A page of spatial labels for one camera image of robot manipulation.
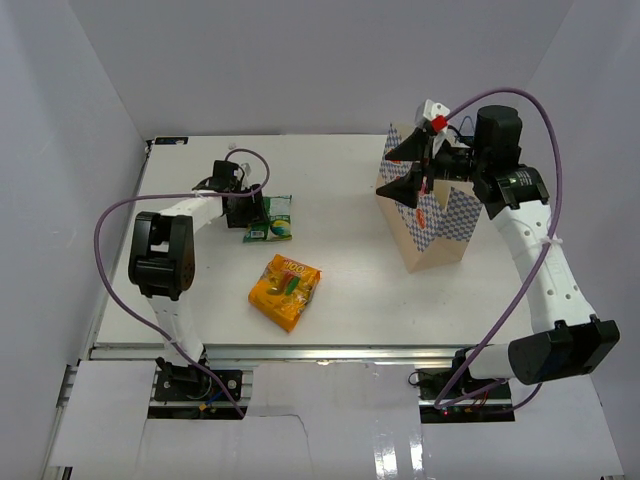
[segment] cardboard box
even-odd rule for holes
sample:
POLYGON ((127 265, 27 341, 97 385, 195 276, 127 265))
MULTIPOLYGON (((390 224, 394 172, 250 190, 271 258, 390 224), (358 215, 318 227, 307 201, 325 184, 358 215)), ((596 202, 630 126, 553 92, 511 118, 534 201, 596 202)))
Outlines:
MULTIPOLYGON (((413 130, 390 125, 376 188, 409 171, 410 162, 388 161, 384 155, 413 130)), ((433 192, 420 196, 415 210, 376 195, 409 273, 462 259, 482 211, 472 187, 471 182, 436 180, 433 192)))

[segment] orange snack bag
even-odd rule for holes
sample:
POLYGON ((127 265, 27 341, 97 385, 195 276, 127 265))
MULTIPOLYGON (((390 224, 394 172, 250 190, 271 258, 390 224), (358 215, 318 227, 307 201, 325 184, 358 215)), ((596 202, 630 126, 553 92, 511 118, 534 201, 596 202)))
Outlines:
POLYGON ((291 332, 319 281, 320 270, 276 255, 249 292, 249 303, 291 332))

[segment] green and white package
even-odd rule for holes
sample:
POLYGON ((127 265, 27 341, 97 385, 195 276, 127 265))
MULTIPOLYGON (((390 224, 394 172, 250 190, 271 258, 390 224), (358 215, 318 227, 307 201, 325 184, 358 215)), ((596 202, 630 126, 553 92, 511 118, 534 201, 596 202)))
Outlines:
POLYGON ((249 225, 243 243, 291 240, 291 195, 263 197, 269 222, 249 225))

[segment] gray wall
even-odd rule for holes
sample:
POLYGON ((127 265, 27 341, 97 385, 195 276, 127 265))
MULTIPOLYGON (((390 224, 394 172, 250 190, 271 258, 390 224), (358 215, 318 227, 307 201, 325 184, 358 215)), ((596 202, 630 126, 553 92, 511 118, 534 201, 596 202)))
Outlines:
MULTIPOLYGON (((528 87, 558 131, 566 192, 559 235, 571 268, 622 333, 593 381, 630 479, 640 478, 638 85, 640 5, 589 0, 575 2, 528 87)), ((546 131, 531 109, 524 122, 525 161, 553 184, 546 131)))
POLYGON ((382 133, 426 95, 525 86, 570 0, 71 0, 158 134, 382 133))
POLYGON ((66 0, 1 0, 0 58, 0 476, 33 480, 101 292, 93 225, 144 144, 66 0))

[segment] tabletop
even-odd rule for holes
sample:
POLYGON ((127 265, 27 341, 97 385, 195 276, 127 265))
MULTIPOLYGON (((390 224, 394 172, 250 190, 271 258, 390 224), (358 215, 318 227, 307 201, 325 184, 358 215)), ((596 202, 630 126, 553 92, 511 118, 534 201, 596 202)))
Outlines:
MULTIPOLYGON (((264 194, 292 195, 293 239, 243 244, 244 231, 214 220, 195 238, 196 277, 189 306, 203 343, 209 345, 465 345, 475 344, 520 286, 506 244, 481 214, 461 262, 407 273, 375 199, 385 136, 283 135, 189 137, 184 145, 154 145, 139 194, 188 192, 209 176, 213 162, 234 145, 269 162, 264 194), (313 302, 287 334, 247 301, 276 254, 322 270, 313 302)), ((245 153, 251 183, 264 167, 245 153)), ((139 202, 135 213, 157 211, 172 200, 139 202)), ((124 239, 114 288, 150 320, 147 300, 127 277, 133 220, 124 239)), ((531 334, 526 300, 495 337, 508 342, 531 334)), ((96 345, 159 344, 109 299, 96 345)))

